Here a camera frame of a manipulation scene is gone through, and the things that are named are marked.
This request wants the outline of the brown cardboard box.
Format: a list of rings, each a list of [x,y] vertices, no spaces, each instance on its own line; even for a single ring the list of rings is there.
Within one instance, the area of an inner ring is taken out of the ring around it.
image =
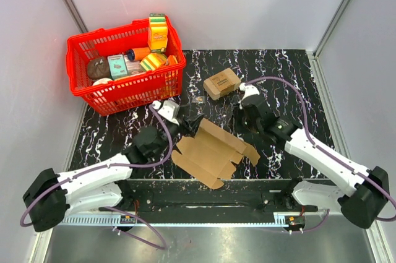
[[[171,153],[174,164],[210,189],[219,189],[246,157],[256,166],[260,155],[256,148],[207,119],[203,119],[194,137],[183,136]]]

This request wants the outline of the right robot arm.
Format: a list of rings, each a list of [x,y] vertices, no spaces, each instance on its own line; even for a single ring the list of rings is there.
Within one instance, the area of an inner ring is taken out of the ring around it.
[[[310,164],[331,180],[331,185],[293,181],[281,196],[282,206],[295,211],[302,205],[340,212],[352,224],[368,229],[379,218],[388,199],[389,175],[379,166],[366,168],[315,139],[289,116],[276,116],[259,95],[233,106],[233,124],[269,145]]]

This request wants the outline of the teal small box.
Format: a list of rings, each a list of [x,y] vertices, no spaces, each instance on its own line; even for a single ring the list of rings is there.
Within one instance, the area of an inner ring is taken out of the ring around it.
[[[113,80],[127,76],[127,66],[123,54],[116,54],[107,57],[111,78]]]

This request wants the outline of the kitchen scouring pads pack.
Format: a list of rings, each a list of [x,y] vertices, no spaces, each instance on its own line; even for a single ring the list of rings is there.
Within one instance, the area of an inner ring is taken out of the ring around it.
[[[221,97],[235,91],[241,84],[240,78],[231,68],[204,80],[204,90],[212,100],[218,100]]]

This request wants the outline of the orange snack packet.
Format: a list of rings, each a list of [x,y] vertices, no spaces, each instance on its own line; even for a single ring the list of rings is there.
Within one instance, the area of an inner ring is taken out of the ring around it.
[[[176,59],[175,55],[169,55],[168,58],[166,59],[164,66],[174,66],[178,63],[178,60]]]

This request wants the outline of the yellow green striped sponge pack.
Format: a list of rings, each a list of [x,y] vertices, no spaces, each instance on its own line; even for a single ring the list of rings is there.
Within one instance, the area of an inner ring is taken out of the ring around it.
[[[162,53],[150,53],[140,62],[143,71],[155,71],[166,63],[167,57]]]

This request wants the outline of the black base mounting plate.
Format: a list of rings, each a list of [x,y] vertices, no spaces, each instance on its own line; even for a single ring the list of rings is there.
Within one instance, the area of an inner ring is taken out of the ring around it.
[[[315,212],[314,205],[299,205],[291,196],[292,180],[231,179],[210,189],[193,179],[129,179],[117,181],[120,209],[148,212],[162,208],[247,207],[264,212]]]

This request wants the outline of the pink packaged item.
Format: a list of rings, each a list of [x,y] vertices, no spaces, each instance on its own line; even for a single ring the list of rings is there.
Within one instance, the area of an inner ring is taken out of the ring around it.
[[[126,68],[128,76],[135,76],[145,73],[139,61],[126,61]]]

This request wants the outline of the red plastic shopping basket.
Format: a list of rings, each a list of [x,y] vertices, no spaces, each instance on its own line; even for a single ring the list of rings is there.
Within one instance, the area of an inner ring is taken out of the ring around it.
[[[102,116],[180,95],[186,58],[179,35],[170,20],[167,25],[168,44],[165,54],[176,57],[175,65],[99,85],[94,85],[93,80],[88,77],[88,63],[97,57],[108,57],[145,46],[149,20],[135,20],[128,25],[99,28],[69,37],[66,71],[71,93],[82,98]]]

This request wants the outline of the orange cylindrical can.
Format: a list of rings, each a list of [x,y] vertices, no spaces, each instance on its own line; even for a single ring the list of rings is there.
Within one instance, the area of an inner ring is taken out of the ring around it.
[[[141,61],[151,53],[149,47],[132,48],[127,50],[126,56],[130,61]]]

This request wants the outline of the orange yellow juice carton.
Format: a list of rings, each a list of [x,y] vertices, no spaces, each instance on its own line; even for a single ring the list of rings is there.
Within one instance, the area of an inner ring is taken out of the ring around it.
[[[153,53],[164,53],[168,43],[165,14],[151,13],[148,22],[148,47]]]

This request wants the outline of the white round item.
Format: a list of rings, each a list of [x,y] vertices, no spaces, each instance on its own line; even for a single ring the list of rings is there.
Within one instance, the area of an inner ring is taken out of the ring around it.
[[[92,84],[93,86],[97,86],[97,85],[110,85],[113,83],[113,80],[110,78],[102,78],[102,79],[98,79],[96,81],[94,81],[94,83]]]

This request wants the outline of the brown round bread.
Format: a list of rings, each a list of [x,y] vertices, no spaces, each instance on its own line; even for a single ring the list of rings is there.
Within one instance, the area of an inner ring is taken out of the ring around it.
[[[111,77],[110,65],[105,57],[99,57],[89,61],[86,72],[87,76],[92,80]]]

